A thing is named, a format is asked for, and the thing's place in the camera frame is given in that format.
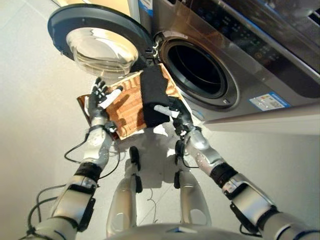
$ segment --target black joint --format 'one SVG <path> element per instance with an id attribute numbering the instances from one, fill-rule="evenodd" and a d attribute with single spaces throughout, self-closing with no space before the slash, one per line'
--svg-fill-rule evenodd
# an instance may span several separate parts
<path id="1" fill-rule="evenodd" d="M 174 186 L 175 189 L 179 189 L 180 188 L 180 172 L 179 171 L 177 171 L 174 174 L 173 186 Z"/>
<path id="2" fill-rule="evenodd" d="M 78 231 L 83 232 L 88 228 L 89 222 L 91 220 L 92 214 L 94 213 L 94 206 L 96 203 L 96 199 L 91 198 L 90 201 L 88 202 L 84 214 L 81 218 L 80 224 L 78 226 Z"/>
<path id="3" fill-rule="evenodd" d="M 123 86 L 118 86 L 116 89 L 119 89 L 121 92 L 124 90 Z"/>
<path id="4" fill-rule="evenodd" d="M 248 185 L 247 184 L 241 184 L 238 186 L 233 192 L 229 193 L 228 191 L 224 192 L 224 195 L 229 199 L 232 200 L 234 199 L 238 194 L 240 194 L 243 190 L 246 189 Z"/>
<path id="5" fill-rule="evenodd" d="M 212 169 L 210 177 L 220 188 L 222 188 L 226 184 L 226 182 L 228 182 L 230 178 L 232 178 L 237 173 L 238 172 L 234 170 L 232 166 L 224 162 Z"/>
<path id="6" fill-rule="evenodd" d="M 250 233 L 256 234 L 259 229 L 253 225 L 248 218 L 237 208 L 236 205 L 232 202 L 230 205 L 232 212 L 235 214 L 236 218 L 240 221 L 240 223 L 247 229 Z"/>
<path id="7" fill-rule="evenodd" d="M 175 143 L 174 147 L 175 155 L 177 157 L 183 157 L 185 153 L 185 144 L 182 140 L 178 140 Z"/>
<path id="8" fill-rule="evenodd" d="M 278 213 L 280 213 L 280 212 L 277 210 L 277 207 L 274 206 L 274 205 L 271 206 L 271 208 L 270 208 L 268 211 L 266 211 L 266 212 L 258 219 L 258 221 L 257 221 L 257 223 L 256 223 L 257 227 L 258 227 L 259 229 L 261 229 L 261 230 L 264 230 L 264 227 L 265 227 L 265 224 L 266 224 L 267 220 L 268 220 L 271 216 L 273 216 L 273 215 L 275 215 L 275 214 L 278 214 Z"/>
<path id="9" fill-rule="evenodd" d="M 82 163 L 74 175 L 85 176 L 98 182 L 102 169 L 94 163 L 85 162 Z"/>
<path id="10" fill-rule="evenodd" d="M 68 221 L 72 225 L 72 227 L 74 229 L 78 229 L 78 226 L 79 226 L 78 223 L 74 219 L 72 219 L 70 217 L 67 217 L 67 216 L 54 216 L 53 218 L 55 218 L 55 219 L 64 219 L 64 220 Z"/>
<path id="11" fill-rule="evenodd" d="M 73 190 L 73 191 L 77 191 L 80 193 L 85 193 L 85 194 L 90 194 L 90 195 L 94 195 L 95 191 L 96 191 L 96 186 L 92 185 L 90 188 L 84 187 L 84 186 L 80 186 L 77 184 L 71 184 L 68 187 L 69 190 Z"/>
<path id="12" fill-rule="evenodd" d="M 134 177 L 135 177 L 135 192 L 139 194 L 143 190 L 141 178 L 136 174 L 134 175 Z"/>

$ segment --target floor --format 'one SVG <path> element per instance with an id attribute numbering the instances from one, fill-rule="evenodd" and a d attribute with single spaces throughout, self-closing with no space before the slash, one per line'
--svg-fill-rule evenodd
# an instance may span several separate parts
<path id="1" fill-rule="evenodd" d="M 88 93 L 95 78 L 54 48 L 47 20 L 55 9 L 50 0 L 0 2 L 0 239 L 22 237 L 36 194 L 65 183 L 74 174 L 77 165 L 65 161 L 63 154 L 81 142 L 88 129 L 76 98 Z M 319 136 L 211 132 L 205 126 L 203 134 L 231 165 L 267 192 L 280 210 L 319 228 Z M 124 176 L 132 145 L 140 151 L 142 167 L 137 224 L 179 222 L 179 190 L 173 187 L 176 140 L 166 123 L 119 143 L 120 165 L 99 182 L 90 225 L 76 239 L 105 238 L 112 195 Z M 79 149 L 71 156 L 81 159 L 82 154 Z M 104 173 L 116 162 L 117 156 L 111 156 Z M 208 176 L 198 169 L 192 172 L 207 199 L 212 225 L 237 232 L 239 222 L 229 209 L 230 202 Z M 48 192 L 43 199 L 56 194 Z M 43 216 L 49 209 L 50 204 L 42 208 Z"/>

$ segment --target black cable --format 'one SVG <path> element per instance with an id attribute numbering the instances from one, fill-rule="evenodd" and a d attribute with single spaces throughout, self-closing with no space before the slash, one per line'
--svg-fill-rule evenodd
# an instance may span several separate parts
<path id="1" fill-rule="evenodd" d="M 58 3 L 56 3 L 54 0 L 50 0 L 51 2 L 53 2 L 55 5 L 57 5 L 59 8 L 61 7 Z"/>
<path id="2" fill-rule="evenodd" d="M 73 163 L 76 163 L 76 164 L 80 164 L 80 163 L 81 163 L 80 161 L 73 160 L 73 159 L 69 158 L 67 155 L 68 155 L 69 153 L 71 153 L 72 151 L 76 150 L 77 148 L 81 147 L 83 144 L 85 144 L 86 141 L 88 140 L 89 133 L 90 133 L 90 132 L 88 132 L 88 133 L 85 134 L 84 140 L 83 140 L 81 143 L 79 143 L 77 146 L 74 146 L 73 148 L 71 148 L 70 150 L 68 150 L 68 151 L 64 154 L 64 158 L 65 158 L 65 159 L 67 159 L 68 161 L 71 161 L 71 162 L 73 162 Z"/>
<path id="3" fill-rule="evenodd" d="M 37 196 L 36 196 L 36 199 L 35 199 L 35 202 L 36 204 L 38 205 L 39 204 L 39 198 L 40 198 L 40 195 L 43 194 L 44 192 L 48 191 L 48 190 L 52 190 L 52 189 L 59 189 L 59 188 L 63 188 L 64 186 L 66 186 L 65 184 L 63 185 L 58 185 L 58 186 L 51 186 L 51 187 L 47 187 L 43 190 L 41 190 Z M 40 211 L 40 205 L 37 207 L 37 212 L 38 212 L 38 219 L 39 219 L 39 223 L 42 221 L 41 220 L 41 211 Z"/>
<path id="4" fill-rule="evenodd" d="M 109 173 L 107 173 L 106 175 L 101 176 L 101 177 L 99 178 L 99 180 L 100 180 L 100 179 L 103 179 L 103 178 L 105 178 L 105 177 L 107 177 L 107 176 L 109 176 L 110 174 L 112 174 L 112 173 L 117 169 L 117 167 L 119 166 L 119 163 L 120 163 L 120 152 L 118 151 L 118 162 L 116 163 L 114 169 L 112 169 L 112 171 L 109 172 Z"/>
<path id="5" fill-rule="evenodd" d="M 35 211 L 40 205 L 42 205 L 42 204 L 44 204 L 44 203 L 47 203 L 47 202 L 50 202 L 50 201 L 53 201 L 53 200 L 56 200 L 57 198 L 58 198 L 58 197 L 55 196 L 55 197 L 51 197 L 51 198 L 42 200 L 42 201 L 40 201 L 39 203 L 37 203 L 37 204 L 31 209 L 31 211 L 29 212 L 29 215 L 28 215 L 28 220 L 27 220 L 29 230 L 33 229 L 33 226 L 32 226 L 32 224 L 31 224 L 31 218 L 32 218 L 32 215 L 33 215 L 34 211 Z"/>
<path id="6" fill-rule="evenodd" d="M 198 166 L 188 166 L 185 162 L 184 157 L 182 157 L 182 162 L 183 162 L 183 165 L 186 166 L 188 169 L 198 169 L 199 168 Z"/>
<path id="7" fill-rule="evenodd" d="M 260 234 L 254 234 L 254 233 L 244 232 L 244 231 L 242 230 L 242 228 L 243 228 L 243 225 L 240 224 L 239 231 L 240 231 L 241 234 L 246 235 L 246 236 L 250 236 L 250 237 L 262 238 L 262 236 L 261 236 Z"/>
<path id="8" fill-rule="evenodd" d="M 28 231 L 26 231 L 26 236 L 22 237 L 22 238 L 19 238 L 18 240 L 23 240 L 23 239 L 27 239 L 27 237 L 29 235 L 33 235 L 37 238 L 41 238 L 41 239 L 46 239 L 46 240 L 53 240 L 51 237 L 48 237 L 48 236 L 45 236 L 45 235 L 41 235 L 41 234 L 38 234 L 36 233 L 36 229 L 34 228 L 34 226 L 32 226 L 31 224 L 31 218 L 32 218 L 32 215 L 34 213 L 34 211 L 42 204 L 44 203 L 47 203 L 47 202 L 50 202 L 50 201 L 53 201 L 53 200 L 56 200 L 58 197 L 55 196 L 55 197 L 51 197 L 51 198 L 48 198 L 48 199 L 45 199 L 45 200 L 42 200 L 40 201 L 39 203 L 37 203 L 29 212 L 29 215 L 28 215 L 28 219 L 27 219 L 27 225 L 28 225 Z"/>

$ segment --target washing machine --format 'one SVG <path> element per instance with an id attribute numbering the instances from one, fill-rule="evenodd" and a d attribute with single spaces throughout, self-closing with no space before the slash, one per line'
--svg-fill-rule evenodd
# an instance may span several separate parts
<path id="1" fill-rule="evenodd" d="M 139 7 L 141 24 L 99 5 L 65 6 L 48 30 L 61 54 L 96 76 L 122 78 L 164 63 L 201 121 L 320 101 L 316 38 L 289 29 L 280 41 L 253 21 L 261 17 L 220 0 L 139 0 Z"/>

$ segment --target label sticker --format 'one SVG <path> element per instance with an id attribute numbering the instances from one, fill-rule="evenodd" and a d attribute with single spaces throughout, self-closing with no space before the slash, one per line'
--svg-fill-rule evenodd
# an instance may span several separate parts
<path id="1" fill-rule="evenodd" d="M 139 8 L 142 8 L 144 11 L 148 13 L 149 16 L 153 17 L 154 16 L 154 10 L 153 10 L 153 5 L 152 5 L 153 0 L 139 0 Z"/>
<path id="2" fill-rule="evenodd" d="M 262 96 L 251 98 L 249 101 L 262 111 L 291 107 L 289 103 L 287 103 L 273 91 Z"/>

